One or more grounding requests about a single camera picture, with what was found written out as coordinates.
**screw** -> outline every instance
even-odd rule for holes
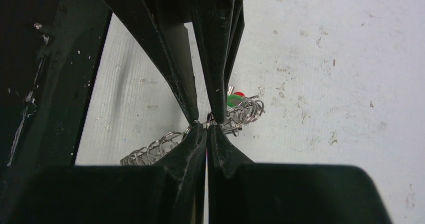
[[[39,30],[43,27],[43,25],[41,25],[40,23],[35,23],[34,24],[34,28],[36,28],[36,30]]]

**white table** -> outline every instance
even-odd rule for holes
[[[425,0],[246,0],[231,84],[266,114],[231,141],[256,162],[349,164],[394,223],[425,223]],[[201,121],[209,103],[191,24]],[[187,122],[113,16],[77,164],[117,165]]]

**green object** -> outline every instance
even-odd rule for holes
[[[229,95],[227,96],[227,105],[232,108],[238,106],[242,102],[242,96],[240,95]]]

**red object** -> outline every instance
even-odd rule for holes
[[[239,95],[239,96],[245,96],[245,94],[243,94],[242,92],[234,92],[234,95]]]

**white surface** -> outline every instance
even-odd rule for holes
[[[232,142],[258,162],[359,166],[394,223],[425,223],[424,6],[246,0],[231,84],[260,93],[266,114]],[[209,104],[188,28],[204,121]],[[118,164],[186,125],[159,72],[113,17],[76,163]]]

